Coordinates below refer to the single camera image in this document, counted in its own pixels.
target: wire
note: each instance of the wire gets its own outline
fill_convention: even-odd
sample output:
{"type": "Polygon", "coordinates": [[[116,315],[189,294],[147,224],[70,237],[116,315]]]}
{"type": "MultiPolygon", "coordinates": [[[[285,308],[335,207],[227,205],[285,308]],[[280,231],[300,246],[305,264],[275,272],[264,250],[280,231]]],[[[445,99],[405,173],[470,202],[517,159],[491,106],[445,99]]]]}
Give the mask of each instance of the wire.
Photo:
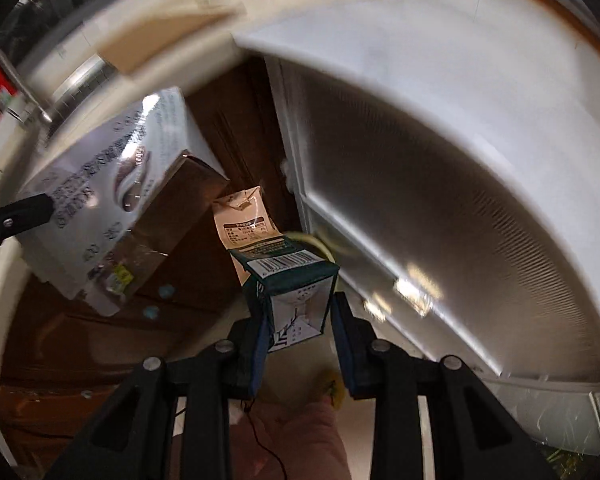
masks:
{"type": "Polygon", "coordinates": [[[546,458],[547,462],[551,462],[551,460],[558,455],[560,455],[560,449],[556,449],[553,453],[551,453],[551,455],[546,458]]]}
{"type": "Polygon", "coordinates": [[[247,418],[249,419],[249,423],[251,424],[251,429],[253,430],[253,436],[256,439],[256,444],[258,444],[258,446],[260,446],[262,449],[264,449],[264,451],[269,453],[273,458],[275,458],[278,461],[278,463],[280,464],[280,467],[282,469],[282,475],[284,476],[285,480],[288,480],[288,476],[286,475],[285,465],[282,463],[282,460],[280,460],[280,457],[278,455],[276,455],[272,450],[270,450],[267,446],[264,446],[258,439],[258,433],[256,432],[256,426],[253,423],[253,420],[251,420],[251,409],[255,402],[256,402],[256,399],[253,399],[251,401],[251,404],[247,405],[247,403],[243,401],[244,404],[243,404],[242,410],[244,411],[244,413],[247,415],[247,418]]]}
{"type": "Polygon", "coordinates": [[[309,244],[309,245],[315,247],[331,263],[334,264],[336,262],[335,258],[333,257],[333,254],[331,253],[329,248],[324,244],[323,241],[319,240],[315,236],[307,234],[307,233],[301,233],[298,231],[288,231],[285,233],[285,236],[287,238],[289,238],[290,240],[296,240],[298,242],[303,242],[305,244],[309,244]]]}
{"type": "Polygon", "coordinates": [[[3,426],[6,426],[7,428],[11,428],[12,430],[20,431],[22,433],[27,433],[32,436],[38,436],[41,438],[62,438],[64,440],[73,440],[74,439],[74,437],[72,435],[40,433],[39,431],[28,430],[27,428],[23,428],[22,426],[13,424],[12,422],[5,422],[4,420],[0,420],[0,424],[3,426]]]}

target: pink cloth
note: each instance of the pink cloth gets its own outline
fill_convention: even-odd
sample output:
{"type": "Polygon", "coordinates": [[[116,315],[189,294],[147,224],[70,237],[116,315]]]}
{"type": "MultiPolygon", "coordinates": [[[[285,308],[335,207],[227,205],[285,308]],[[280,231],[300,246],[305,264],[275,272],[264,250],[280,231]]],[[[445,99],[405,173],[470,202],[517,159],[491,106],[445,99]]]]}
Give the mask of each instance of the pink cloth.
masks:
{"type": "MultiPolygon", "coordinates": [[[[258,439],[285,465],[288,480],[350,480],[347,453],[330,403],[312,402],[300,412],[256,402],[251,410],[258,439]]],[[[234,480],[282,480],[278,461],[255,441],[244,415],[230,428],[234,480]]]]}

